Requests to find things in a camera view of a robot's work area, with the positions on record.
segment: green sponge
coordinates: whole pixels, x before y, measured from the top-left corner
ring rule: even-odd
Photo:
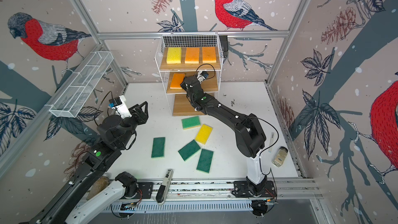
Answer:
[[[154,138],[152,145],[152,156],[151,158],[164,157],[164,143],[166,142],[165,137]]]
[[[182,159],[186,161],[188,158],[192,157],[196,152],[200,150],[200,146],[195,140],[192,140],[187,145],[182,147],[178,153],[181,155]]]
[[[199,116],[184,118],[181,122],[184,130],[200,126]]]
[[[213,152],[206,149],[202,149],[196,170],[209,173],[212,159],[213,159]]]

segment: orange sponge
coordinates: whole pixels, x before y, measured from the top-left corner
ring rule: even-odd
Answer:
[[[185,63],[198,64],[199,63],[199,48],[187,47],[185,53]]]
[[[184,80],[184,73],[174,73],[172,83],[170,84],[170,89],[182,89],[180,84]]]
[[[216,47],[202,47],[203,63],[216,63]]]

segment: wire basket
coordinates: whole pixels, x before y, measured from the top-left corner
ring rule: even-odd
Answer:
[[[73,72],[77,76],[53,104],[50,112],[56,117],[75,118],[112,61],[111,52],[94,52],[80,72]]]

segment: bird head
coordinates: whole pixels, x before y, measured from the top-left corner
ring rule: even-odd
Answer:
[[[32,19],[32,16],[23,12],[18,12],[8,19],[8,28],[12,37],[27,38],[25,23]]]

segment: sponge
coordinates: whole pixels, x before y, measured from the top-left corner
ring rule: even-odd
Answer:
[[[184,80],[185,74],[184,73],[174,73],[173,79],[170,84],[170,89],[182,89],[180,84]]]
[[[188,158],[192,157],[196,152],[200,150],[200,146],[195,142],[195,140],[192,140],[189,142],[187,145],[182,147],[178,153],[186,161]]]
[[[166,142],[165,137],[153,139],[151,158],[164,157],[164,143],[165,142]]]
[[[167,51],[167,64],[180,64],[181,63],[181,47],[169,47]]]
[[[182,129],[184,130],[200,126],[199,116],[184,118],[181,120],[181,122]]]
[[[211,133],[212,130],[213,130],[212,127],[209,127],[209,126],[207,126],[205,124],[202,125],[202,127],[200,128],[198,134],[195,137],[195,140],[197,142],[199,142],[199,143],[206,144],[207,139],[209,138],[210,133]]]
[[[216,47],[202,47],[203,63],[216,63]]]
[[[187,51],[185,53],[185,63],[199,63],[199,47],[187,47]]]
[[[212,159],[213,159],[213,152],[206,149],[202,149],[196,170],[209,173]]]

